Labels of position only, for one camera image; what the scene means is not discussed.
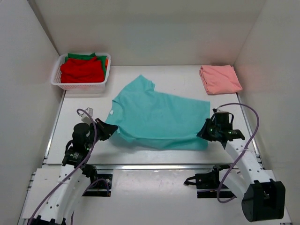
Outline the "teal t shirt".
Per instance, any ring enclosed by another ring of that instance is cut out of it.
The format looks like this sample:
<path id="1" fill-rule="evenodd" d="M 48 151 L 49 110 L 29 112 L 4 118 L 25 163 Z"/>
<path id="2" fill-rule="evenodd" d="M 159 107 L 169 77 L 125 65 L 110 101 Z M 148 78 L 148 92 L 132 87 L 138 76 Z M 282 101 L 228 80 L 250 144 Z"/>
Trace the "teal t shirt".
<path id="1" fill-rule="evenodd" d="M 106 123 L 129 143 L 159 150 L 206 150 L 197 137 L 210 116 L 210 103 L 155 91 L 155 84 L 138 76 L 112 100 Z"/>

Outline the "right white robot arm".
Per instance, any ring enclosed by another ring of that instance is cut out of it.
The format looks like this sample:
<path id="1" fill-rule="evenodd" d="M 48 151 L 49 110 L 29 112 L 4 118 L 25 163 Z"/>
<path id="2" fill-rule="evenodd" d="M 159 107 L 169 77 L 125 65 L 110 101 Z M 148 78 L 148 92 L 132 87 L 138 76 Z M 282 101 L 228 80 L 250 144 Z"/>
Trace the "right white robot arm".
<path id="1" fill-rule="evenodd" d="M 217 171 L 210 176 L 210 183 L 216 188 L 225 184 L 241 201 L 242 212 L 249 222 L 282 219 L 285 187 L 258 163 L 242 132 L 233 129 L 233 119 L 232 113 L 214 112 L 197 134 L 204 140 L 220 142 L 239 169 L 239 172 Z"/>

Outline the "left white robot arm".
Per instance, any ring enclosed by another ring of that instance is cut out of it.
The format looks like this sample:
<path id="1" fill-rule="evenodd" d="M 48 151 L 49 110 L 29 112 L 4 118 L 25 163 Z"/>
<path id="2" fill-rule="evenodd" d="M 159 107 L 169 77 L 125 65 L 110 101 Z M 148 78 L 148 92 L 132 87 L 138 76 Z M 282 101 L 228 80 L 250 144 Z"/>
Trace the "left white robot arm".
<path id="1" fill-rule="evenodd" d="M 73 128 L 72 139 L 66 144 L 56 186 L 46 195 L 29 218 L 29 225 L 68 225 L 82 195 L 102 182 L 97 168 L 87 162 L 98 141 L 109 139 L 118 127 L 95 119 L 79 123 Z"/>

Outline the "folded pink t shirt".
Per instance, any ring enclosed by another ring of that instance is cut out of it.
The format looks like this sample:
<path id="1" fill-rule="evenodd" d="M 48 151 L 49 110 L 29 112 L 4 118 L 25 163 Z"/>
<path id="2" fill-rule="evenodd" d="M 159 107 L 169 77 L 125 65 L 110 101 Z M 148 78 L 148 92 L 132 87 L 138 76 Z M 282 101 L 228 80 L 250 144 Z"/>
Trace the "folded pink t shirt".
<path id="1" fill-rule="evenodd" d="M 199 75 L 208 95 L 233 94 L 243 90 L 231 65 L 202 65 Z"/>

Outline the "red t shirt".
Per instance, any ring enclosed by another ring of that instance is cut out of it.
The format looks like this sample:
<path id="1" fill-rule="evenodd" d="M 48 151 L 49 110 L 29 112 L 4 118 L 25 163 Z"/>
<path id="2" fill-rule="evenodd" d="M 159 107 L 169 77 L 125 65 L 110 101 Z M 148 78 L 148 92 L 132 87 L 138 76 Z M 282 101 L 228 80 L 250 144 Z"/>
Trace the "red t shirt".
<path id="1" fill-rule="evenodd" d="M 61 83 L 101 83 L 105 80 L 102 61 L 69 58 L 60 67 Z"/>

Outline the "white plastic basket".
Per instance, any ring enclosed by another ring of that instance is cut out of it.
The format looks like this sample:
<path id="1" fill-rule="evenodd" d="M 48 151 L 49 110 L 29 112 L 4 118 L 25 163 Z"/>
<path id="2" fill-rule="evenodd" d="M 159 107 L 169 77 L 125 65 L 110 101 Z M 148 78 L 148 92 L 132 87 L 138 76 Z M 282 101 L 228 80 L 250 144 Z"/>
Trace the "white plastic basket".
<path id="1" fill-rule="evenodd" d="M 51 75 L 51 84 L 59 86 L 63 90 L 101 90 L 105 88 L 105 84 L 107 82 L 107 79 L 109 77 L 109 71 L 110 71 L 110 65 L 111 65 L 111 56 L 107 53 L 95 53 L 97 56 L 107 56 L 109 62 L 108 67 L 106 69 L 105 73 L 105 80 L 103 82 L 97 82 L 97 83 L 61 83 L 61 71 L 60 67 L 63 63 L 65 63 L 65 57 L 68 53 L 63 54 L 59 57 L 57 60 L 54 69 L 52 71 Z"/>

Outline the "green t shirt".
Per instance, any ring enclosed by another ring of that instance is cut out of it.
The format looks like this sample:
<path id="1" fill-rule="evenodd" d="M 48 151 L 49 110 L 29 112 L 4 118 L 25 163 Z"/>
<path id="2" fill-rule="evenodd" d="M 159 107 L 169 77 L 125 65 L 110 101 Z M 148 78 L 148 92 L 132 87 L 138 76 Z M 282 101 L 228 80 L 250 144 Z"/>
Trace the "green t shirt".
<path id="1" fill-rule="evenodd" d="M 65 57 L 65 62 L 67 62 L 68 59 L 90 60 L 94 57 L 96 57 L 97 60 L 101 61 L 102 70 L 103 70 L 104 73 L 106 73 L 105 59 L 107 58 L 107 56 L 103 56 L 103 55 L 102 56 L 97 56 L 95 53 L 92 53 L 90 55 L 68 53 L 67 56 Z"/>

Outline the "metal table rail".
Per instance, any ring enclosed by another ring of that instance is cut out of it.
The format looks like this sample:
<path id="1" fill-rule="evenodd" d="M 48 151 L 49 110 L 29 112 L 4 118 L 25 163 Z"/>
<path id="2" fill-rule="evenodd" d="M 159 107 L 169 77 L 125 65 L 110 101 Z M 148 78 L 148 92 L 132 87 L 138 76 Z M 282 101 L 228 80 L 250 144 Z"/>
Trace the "metal table rail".
<path id="1" fill-rule="evenodd" d="M 214 166 L 223 166 L 225 163 L 218 164 L 92 164 L 99 170 L 198 170 L 210 169 Z"/>

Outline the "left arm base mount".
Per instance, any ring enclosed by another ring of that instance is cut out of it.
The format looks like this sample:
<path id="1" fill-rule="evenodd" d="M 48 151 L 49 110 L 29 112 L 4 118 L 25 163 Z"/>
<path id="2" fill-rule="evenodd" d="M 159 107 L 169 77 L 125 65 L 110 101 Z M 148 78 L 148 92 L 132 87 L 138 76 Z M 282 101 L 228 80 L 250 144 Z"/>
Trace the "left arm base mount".
<path id="1" fill-rule="evenodd" d="M 113 174 L 111 172 L 99 172 L 94 165 L 86 165 L 83 175 L 90 179 L 90 185 L 83 196 L 86 197 L 110 197 Z"/>

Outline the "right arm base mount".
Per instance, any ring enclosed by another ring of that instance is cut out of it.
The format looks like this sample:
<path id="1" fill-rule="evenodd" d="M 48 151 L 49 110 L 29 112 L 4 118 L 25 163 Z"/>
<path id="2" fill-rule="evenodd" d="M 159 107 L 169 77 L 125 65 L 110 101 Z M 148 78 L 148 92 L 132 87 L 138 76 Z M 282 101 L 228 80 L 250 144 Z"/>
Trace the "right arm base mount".
<path id="1" fill-rule="evenodd" d="M 208 172 L 198 172 L 194 176 L 187 178 L 183 184 L 196 186 L 198 199 L 216 198 L 220 184 L 219 172 L 224 172 L 229 167 L 229 165 L 215 165 Z"/>

